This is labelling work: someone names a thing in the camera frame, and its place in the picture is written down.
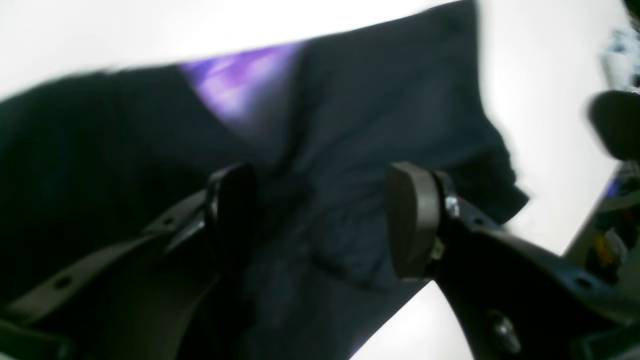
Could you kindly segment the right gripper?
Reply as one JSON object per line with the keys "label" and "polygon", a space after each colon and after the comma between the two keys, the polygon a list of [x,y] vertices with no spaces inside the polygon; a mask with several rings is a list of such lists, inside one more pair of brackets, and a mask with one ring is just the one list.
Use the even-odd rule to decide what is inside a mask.
{"label": "right gripper", "polygon": [[599,141],[619,161],[640,160],[640,96],[620,90],[604,91],[589,105],[588,119]]}

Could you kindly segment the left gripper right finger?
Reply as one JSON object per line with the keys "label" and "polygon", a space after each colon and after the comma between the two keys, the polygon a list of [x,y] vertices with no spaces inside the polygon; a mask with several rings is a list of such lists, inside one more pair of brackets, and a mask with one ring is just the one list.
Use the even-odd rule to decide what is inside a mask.
{"label": "left gripper right finger", "polygon": [[411,162],[385,173],[394,271],[434,281],[476,360],[637,360],[639,303],[510,234]]}

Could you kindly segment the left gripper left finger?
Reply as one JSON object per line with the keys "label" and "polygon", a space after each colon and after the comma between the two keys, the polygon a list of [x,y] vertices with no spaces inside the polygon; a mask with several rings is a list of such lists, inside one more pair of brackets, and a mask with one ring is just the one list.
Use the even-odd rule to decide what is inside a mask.
{"label": "left gripper left finger", "polygon": [[1,358],[176,359],[199,303],[242,267],[258,212],[251,164],[215,171],[137,238],[76,260],[4,306]]}

